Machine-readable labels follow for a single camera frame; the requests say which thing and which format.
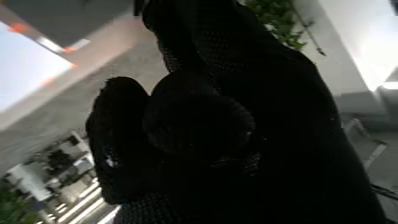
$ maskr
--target leaves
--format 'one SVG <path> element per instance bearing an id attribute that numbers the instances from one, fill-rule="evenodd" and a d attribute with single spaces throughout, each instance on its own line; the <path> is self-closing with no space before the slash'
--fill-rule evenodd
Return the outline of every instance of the leaves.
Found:
<path id="1" fill-rule="evenodd" d="M 0 224 L 33 224 L 35 214 L 26 212 L 28 202 L 0 185 Z"/>
<path id="2" fill-rule="evenodd" d="M 245 5 L 282 44 L 300 51 L 305 46 L 300 42 L 303 31 L 293 31 L 295 11 L 289 0 L 247 0 Z"/>

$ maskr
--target bright light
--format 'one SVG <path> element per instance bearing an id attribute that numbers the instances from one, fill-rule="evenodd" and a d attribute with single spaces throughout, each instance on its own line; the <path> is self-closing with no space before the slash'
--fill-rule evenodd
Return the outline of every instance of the bright light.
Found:
<path id="1" fill-rule="evenodd" d="M 64 207 L 64 208 L 58 210 L 58 214 L 64 213 L 65 209 L 67 209 L 67 207 Z"/>
<path id="2" fill-rule="evenodd" d="M 90 193 L 90 191 L 97 188 L 99 183 L 96 182 L 90 187 L 83 190 L 81 194 L 78 195 L 80 198 L 83 198 L 87 196 L 87 194 Z"/>
<path id="3" fill-rule="evenodd" d="M 62 204 L 56 206 L 55 211 L 58 211 L 64 207 L 65 207 L 65 203 L 62 203 Z"/>
<path id="4" fill-rule="evenodd" d="M 103 198 L 97 199 L 97 201 L 94 202 L 90 207 L 80 213 L 78 217 L 71 220 L 69 224 L 76 224 L 81 221 L 81 219 L 90 214 L 90 212 L 96 210 L 96 208 L 99 207 L 101 204 L 103 204 Z"/>
<path id="5" fill-rule="evenodd" d="M 108 215 L 104 216 L 104 218 L 101 219 L 101 221 L 96 224 L 108 224 L 108 221 L 113 219 L 119 209 L 120 209 L 120 207 L 117 207 L 113 209 L 113 211 L 108 213 Z"/>
<path id="6" fill-rule="evenodd" d="M 65 212 L 65 214 L 62 215 L 62 217 L 56 220 L 58 223 L 65 221 L 65 219 L 69 218 L 69 216 L 72 215 L 72 213 L 78 211 L 78 209 L 83 207 L 83 205 L 88 203 L 90 199 L 99 195 L 99 193 L 101 193 L 101 188 L 96 189 L 96 191 L 90 193 L 90 195 L 87 196 L 87 198 L 78 202 L 76 206 Z"/>
<path id="7" fill-rule="evenodd" d="M 394 90 L 398 89 L 398 82 L 385 82 L 382 84 L 383 89 Z"/>

